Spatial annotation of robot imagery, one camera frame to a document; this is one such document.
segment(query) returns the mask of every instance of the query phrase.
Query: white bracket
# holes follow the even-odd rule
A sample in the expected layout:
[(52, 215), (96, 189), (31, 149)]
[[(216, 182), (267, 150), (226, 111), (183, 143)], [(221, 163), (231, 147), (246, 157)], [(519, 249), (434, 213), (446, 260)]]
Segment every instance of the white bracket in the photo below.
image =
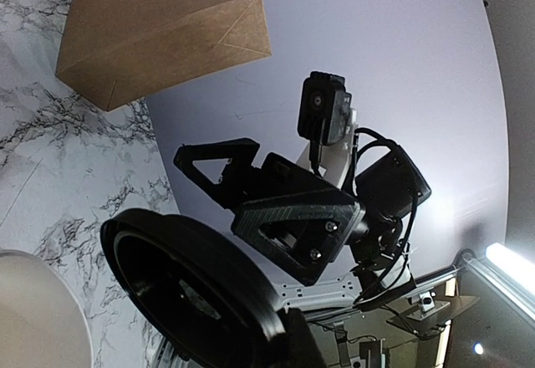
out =
[[(351, 108), (348, 124), (345, 127), (345, 137), (332, 146), (322, 148), (320, 167), (325, 170), (324, 180), (330, 182), (335, 187), (340, 188), (344, 183), (345, 175), (351, 162), (351, 147), (353, 146), (353, 133), (357, 129), (357, 111)], [(310, 169), (308, 153), (310, 144), (304, 148), (303, 153), (298, 158), (296, 165), (303, 169)]]
[(360, 293), (359, 281), (352, 273), (310, 287), (302, 284), (273, 284), (273, 287), (280, 296), (281, 304), (278, 307), (286, 310), (350, 307)]

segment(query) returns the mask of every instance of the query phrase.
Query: bolt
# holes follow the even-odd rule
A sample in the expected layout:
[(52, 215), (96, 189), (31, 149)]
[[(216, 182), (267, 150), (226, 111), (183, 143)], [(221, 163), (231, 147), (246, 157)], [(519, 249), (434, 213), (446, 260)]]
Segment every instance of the bolt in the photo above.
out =
[(310, 250), (310, 258), (312, 258), (313, 261), (317, 261), (321, 258), (321, 252), (319, 252), (316, 248), (312, 248)]
[(321, 96), (319, 96), (319, 95), (314, 96), (313, 102), (314, 102), (315, 106), (321, 106), (321, 102), (323, 102), (323, 101), (324, 100), (321, 99)]
[(338, 226), (335, 222), (328, 221), (325, 223), (325, 230), (327, 230), (329, 233), (332, 233), (338, 230)]

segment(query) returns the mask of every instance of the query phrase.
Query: black camera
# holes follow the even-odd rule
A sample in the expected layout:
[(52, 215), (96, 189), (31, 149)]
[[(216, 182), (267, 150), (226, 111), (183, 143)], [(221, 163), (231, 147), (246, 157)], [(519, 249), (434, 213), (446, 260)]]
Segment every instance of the black camera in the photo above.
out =
[(303, 84), (298, 133), (303, 138), (330, 146), (341, 141), (351, 112), (351, 94), (345, 78), (314, 71)]

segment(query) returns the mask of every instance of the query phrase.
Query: camera lens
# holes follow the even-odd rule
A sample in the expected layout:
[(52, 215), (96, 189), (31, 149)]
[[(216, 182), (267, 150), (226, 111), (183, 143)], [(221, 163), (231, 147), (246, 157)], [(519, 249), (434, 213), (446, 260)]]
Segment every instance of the camera lens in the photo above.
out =
[(313, 110), (321, 110), (324, 107), (324, 98), (320, 92), (316, 91), (310, 95), (310, 106)]

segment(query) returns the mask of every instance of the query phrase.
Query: marble surface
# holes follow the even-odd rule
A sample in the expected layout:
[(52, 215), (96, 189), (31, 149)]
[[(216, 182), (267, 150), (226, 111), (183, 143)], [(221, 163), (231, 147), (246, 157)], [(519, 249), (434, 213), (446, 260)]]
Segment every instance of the marble surface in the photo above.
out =
[(105, 113), (54, 78), (70, 0), (0, 0), (0, 248), (46, 261), (89, 321), (94, 367), (147, 367), (159, 335), (112, 278), (99, 226), (177, 212), (145, 103)]

